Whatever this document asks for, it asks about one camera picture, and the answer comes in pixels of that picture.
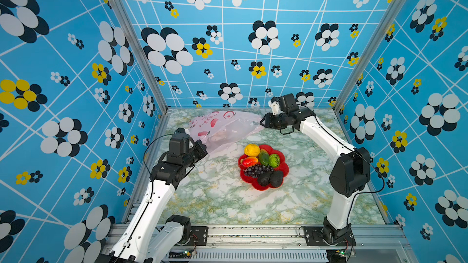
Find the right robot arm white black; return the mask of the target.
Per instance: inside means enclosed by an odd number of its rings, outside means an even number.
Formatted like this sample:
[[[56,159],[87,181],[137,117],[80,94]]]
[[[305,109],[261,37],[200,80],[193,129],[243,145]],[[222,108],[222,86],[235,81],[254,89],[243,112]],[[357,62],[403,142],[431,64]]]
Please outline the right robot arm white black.
[[[272,112],[261,120],[268,129],[283,130],[288,126],[311,138],[335,163],[329,182],[334,190],[330,210],[324,219],[323,240],[337,245],[351,235],[350,216],[356,198],[370,180],[369,152],[357,149],[332,132],[309,108],[297,105],[281,108],[278,102],[270,105]]]

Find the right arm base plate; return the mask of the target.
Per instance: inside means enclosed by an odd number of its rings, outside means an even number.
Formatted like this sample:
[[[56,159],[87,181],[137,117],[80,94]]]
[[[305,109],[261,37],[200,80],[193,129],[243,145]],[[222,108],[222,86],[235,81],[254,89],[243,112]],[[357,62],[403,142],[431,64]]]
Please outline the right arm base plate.
[[[355,247],[357,245],[351,225],[335,230],[333,227],[305,226],[301,236],[308,247]]]

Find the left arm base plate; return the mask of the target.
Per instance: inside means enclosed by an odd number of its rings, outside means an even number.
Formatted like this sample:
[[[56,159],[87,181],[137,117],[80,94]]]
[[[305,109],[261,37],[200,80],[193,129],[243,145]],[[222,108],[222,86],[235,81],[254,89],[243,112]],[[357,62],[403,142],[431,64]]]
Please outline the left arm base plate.
[[[208,239],[207,226],[192,226],[187,240],[178,243],[178,246],[206,246]]]

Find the pink printed plastic bag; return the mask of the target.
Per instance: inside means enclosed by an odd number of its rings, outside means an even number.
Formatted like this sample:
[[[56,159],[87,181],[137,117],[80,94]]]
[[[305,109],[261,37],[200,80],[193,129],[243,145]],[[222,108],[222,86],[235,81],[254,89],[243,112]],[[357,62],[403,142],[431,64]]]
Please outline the pink printed plastic bag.
[[[214,154],[263,130],[263,126],[260,125],[261,119],[254,113],[214,111],[193,118],[185,132],[195,141],[202,141],[207,147],[207,152]]]

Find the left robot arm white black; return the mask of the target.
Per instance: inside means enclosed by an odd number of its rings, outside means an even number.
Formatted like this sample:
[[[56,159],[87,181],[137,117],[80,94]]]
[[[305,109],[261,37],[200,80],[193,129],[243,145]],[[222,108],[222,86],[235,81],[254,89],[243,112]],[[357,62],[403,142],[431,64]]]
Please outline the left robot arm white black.
[[[207,155],[207,146],[181,133],[172,136],[169,149],[152,168],[143,200],[109,254],[96,263],[160,263],[171,249],[190,237],[190,219],[175,215],[154,235],[159,219],[180,182]]]

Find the yellow lemon fruit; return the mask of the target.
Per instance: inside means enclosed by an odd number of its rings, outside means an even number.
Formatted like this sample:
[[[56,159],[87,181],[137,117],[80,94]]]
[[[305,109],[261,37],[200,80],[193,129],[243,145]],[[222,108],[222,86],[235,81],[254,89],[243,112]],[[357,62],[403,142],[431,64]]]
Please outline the yellow lemon fruit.
[[[258,157],[261,152],[261,148],[256,144],[248,144],[244,149],[244,154],[248,157]]]

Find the green orange papaya fruit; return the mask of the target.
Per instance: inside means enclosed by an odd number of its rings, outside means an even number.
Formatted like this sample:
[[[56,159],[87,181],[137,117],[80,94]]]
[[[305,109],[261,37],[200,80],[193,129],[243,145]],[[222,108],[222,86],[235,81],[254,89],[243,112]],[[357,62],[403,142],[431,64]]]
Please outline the green orange papaya fruit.
[[[261,165],[269,166],[269,153],[265,149],[260,149],[258,160]]]

